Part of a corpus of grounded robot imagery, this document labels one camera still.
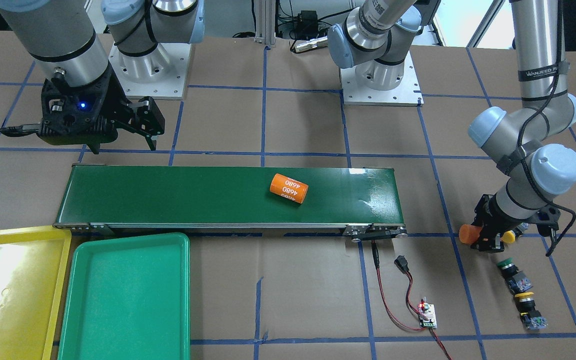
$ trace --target cable connector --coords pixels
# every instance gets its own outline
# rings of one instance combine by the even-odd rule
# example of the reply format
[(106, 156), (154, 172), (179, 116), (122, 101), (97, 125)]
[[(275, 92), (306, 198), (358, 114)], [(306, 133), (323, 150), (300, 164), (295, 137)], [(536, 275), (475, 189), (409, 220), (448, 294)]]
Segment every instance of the cable connector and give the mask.
[(410, 272), (410, 270), (408, 269), (408, 261), (406, 260), (406, 257), (404, 255), (397, 256), (397, 258), (395, 259), (395, 265), (397, 265), (400, 271), (404, 274)]

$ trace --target yellow tray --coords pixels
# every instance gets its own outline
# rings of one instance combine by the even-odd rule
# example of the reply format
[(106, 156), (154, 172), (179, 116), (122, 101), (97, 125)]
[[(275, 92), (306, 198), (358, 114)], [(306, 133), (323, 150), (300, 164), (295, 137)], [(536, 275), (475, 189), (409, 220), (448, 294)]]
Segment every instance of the yellow tray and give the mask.
[(49, 360), (71, 233), (0, 230), (0, 360)]

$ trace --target battery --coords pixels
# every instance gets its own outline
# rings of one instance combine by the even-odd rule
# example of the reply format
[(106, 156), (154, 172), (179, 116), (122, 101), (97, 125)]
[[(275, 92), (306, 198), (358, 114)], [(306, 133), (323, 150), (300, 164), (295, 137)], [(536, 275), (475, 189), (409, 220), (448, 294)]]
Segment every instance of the battery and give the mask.
[(281, 173), (275, 173), (270, 183), (270, 192), (301, 204), (306, 198), (308, 185)]

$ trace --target white mounting plate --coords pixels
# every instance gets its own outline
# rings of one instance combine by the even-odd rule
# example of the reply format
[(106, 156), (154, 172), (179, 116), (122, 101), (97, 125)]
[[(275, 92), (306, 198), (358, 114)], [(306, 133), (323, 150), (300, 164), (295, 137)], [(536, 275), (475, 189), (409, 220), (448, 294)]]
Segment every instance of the white mounting plate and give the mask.
[(375, 90), (357, 80), (355, 67), (341, 68), (343, 103), (346, 105), (386, 105), (390, 107), (416, 107), (424, 104), (417, 72), (410, 52), (404, 60), (406, 70), (401, 83), (391, 90)]
[(126, 78), (119, 65), (119, 50), (117, 46), (112, 46), (108, 60), (127, 98), (139, 99), (144, 96), (152, 96), (156, 100), (184, 99), (192, 46), (189, 43), (162, 43), (161, 45), (170, 55), (174, 69), (165, 79), (150, 83), (134, 82)]

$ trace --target blue joint cap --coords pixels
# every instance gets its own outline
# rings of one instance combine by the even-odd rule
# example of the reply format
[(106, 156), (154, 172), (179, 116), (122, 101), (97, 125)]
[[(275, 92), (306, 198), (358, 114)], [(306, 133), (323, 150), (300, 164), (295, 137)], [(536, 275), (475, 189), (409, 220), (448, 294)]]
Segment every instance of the blue joint cap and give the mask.
[(570, 128), (571, 126), (573, 126), (576, 123), (576, 97), (569, 92), (568, 98), (572, 102), (572, 106), (574, 108), (574, 113), (572, 115), (572, 121), (570, 121), (570, 125), (568, 125), (568, 127)]
[(188, 44), (201, 43), (204, 40), (204, 34), (206, 32), (206, 27), (204, 25), (204, 0), (198, 0), (197, 2), (197, 14), (194, 19), (194, 27), (192, 28), (192, 34), (190, 34), (190, 41)]
[(103, 0), (101, 14), (108, 25), (117, 25), (131, 18), (144, 6), (145, 0)]
[(397, 20), (395, 25), (407, 32), (416, 33), (419, 31), (419, 27), (421, 26), (421, 13), (416, 7), (410, 6), (401, 18)]
[(0, 9), (15, 13), (31, 12), (50, 2), (51, 0), (0, 0)]
[(506, 114), (507, 112), (500, 107), (489, 107), (475, 117), (475, 120), (468, 126), (468, 136), (481, 148), (486, 144), (490, 135), (495, 132), (495, 129), (497, 129), (499, 123), (501, 123), (501, 119), (503, 119)]
[(339, 68), (348, 69), (355, 66), (350, 44), (344, 29), (338, 23), (332, 25), (328, 30), (328, 50), (330, 57)]
[(542, 146), (532, 155), (530, 171), (542, 189), (564, 194), (576, 183), (576, 152), (558, 143)]

